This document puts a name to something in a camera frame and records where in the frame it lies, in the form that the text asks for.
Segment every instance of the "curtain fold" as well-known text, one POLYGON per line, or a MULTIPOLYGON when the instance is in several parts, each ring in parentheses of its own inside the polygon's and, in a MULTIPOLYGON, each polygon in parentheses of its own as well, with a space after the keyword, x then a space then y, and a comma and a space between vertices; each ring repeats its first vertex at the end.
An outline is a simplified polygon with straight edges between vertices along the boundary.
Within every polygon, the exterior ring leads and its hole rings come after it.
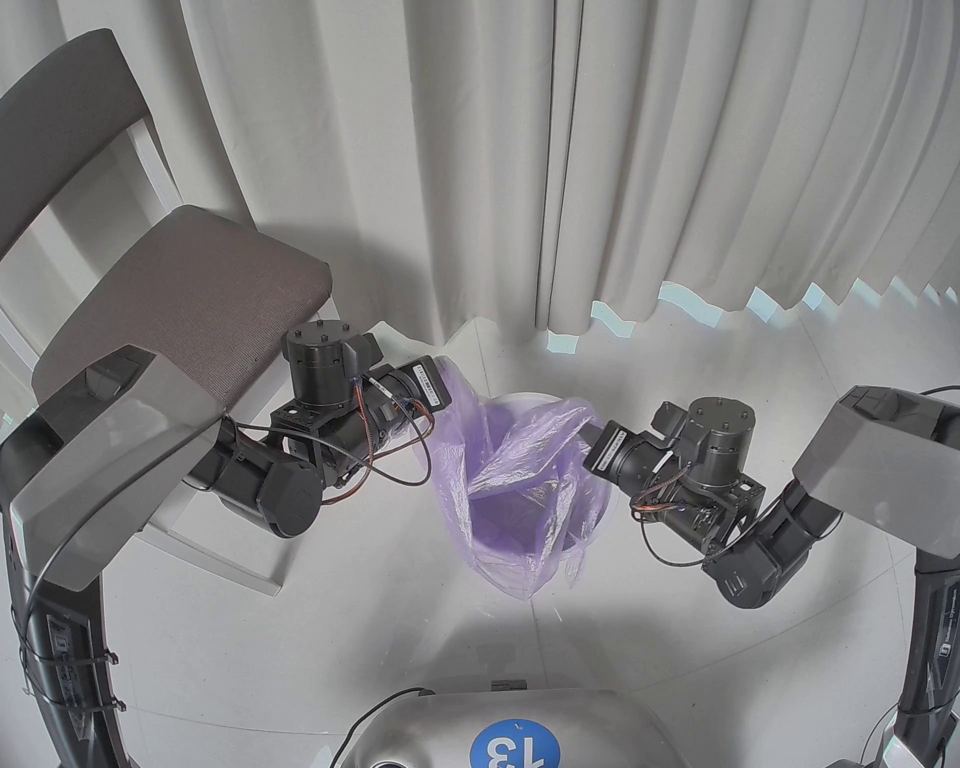
MULTIPOLYGON (((960 282, 957 11, 8 0, 0 87, 108 26, 184 200, 328 261, 345 319, 581 333, 594 300, 646 319, 664 280, 727 310, 960 282)), ((37 351, 157 217, 123 146, 99 162, 0 268, 37 351)))

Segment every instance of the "floor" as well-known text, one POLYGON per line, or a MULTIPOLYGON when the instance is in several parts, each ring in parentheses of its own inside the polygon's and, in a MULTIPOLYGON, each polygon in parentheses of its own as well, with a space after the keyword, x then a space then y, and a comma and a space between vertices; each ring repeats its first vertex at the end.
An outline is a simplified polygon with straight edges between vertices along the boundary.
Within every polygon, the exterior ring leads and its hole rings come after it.
MULTIPOLYGON (((441 350, 483 395, 583 396, 602 419, 645 427, 660 402, 734 396, 756 409, 747 470, 776 492, 830 404, 853 384, 924 389, 960 381, 960 306, 896 290, 811 310, 750 311, 715 328, 661 302, 630 339, 594 323, 576 354, 516 346, 484 320, 441 350)), ((389 328, 388 359, 423 345, 389 328)), ((384 464, 416 476, 412 455, 384 464)), ((911 549, 847 518, 765 608, 739 611, 698 569, 646 553, 621 499, 571 588, 529 603, 469 571, 429 487, 373 478, 302 537, 275 539, 204 496, 185 535, 284 587, 270 598, 131 541, 105 576, 108 637, 129 750, 141 768, 327 766, 372 703, 407 685, 483 690, 608 686, 650 705, 693 768, 820 768, 857 759, 899 693, 912 612, 911 549)), ((665 555, 689 553, 655 531, 665 555)), ((0 633, 4 764, 56 765, 0 633)), ((960 766, 960 747, 948 765, 960 766)))

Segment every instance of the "trash bag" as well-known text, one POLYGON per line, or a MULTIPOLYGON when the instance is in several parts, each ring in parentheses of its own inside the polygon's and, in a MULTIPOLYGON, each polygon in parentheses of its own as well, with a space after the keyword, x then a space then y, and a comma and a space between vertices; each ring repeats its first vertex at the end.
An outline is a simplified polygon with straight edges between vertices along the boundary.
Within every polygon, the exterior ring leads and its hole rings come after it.
POLYGON ((572 585, 611 494, 583 466, 588 446, 577 431, 599 424, 593 407, 579 398, 535 404, 537 396, 529 410, 500 404, 479 397, 448 358, 437 366, 453 402, 437 414, 427 443, 463 559, 521 600, 561 562, 572 585))

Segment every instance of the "blue circular sticker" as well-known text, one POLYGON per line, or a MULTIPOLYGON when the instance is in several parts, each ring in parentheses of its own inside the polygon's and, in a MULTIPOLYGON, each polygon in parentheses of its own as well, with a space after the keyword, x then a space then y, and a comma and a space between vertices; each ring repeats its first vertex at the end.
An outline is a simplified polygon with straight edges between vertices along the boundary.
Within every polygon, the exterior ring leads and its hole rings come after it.
POLYGON ((560 744, 540 723, 501 720, 473 741, 470 768, 560 768, 560 744))

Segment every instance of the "chair seat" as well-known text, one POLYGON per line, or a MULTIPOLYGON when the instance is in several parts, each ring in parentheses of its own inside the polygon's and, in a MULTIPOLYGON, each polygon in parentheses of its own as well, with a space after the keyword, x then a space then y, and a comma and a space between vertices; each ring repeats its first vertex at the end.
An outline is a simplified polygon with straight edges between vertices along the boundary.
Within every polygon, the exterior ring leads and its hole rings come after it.
POLYGON ((125 344, 159 352, 231 407, 280 351, 284 332, 330 296, 319 259, 184 205, 97 283, 36 364, 43 402, 125 344))

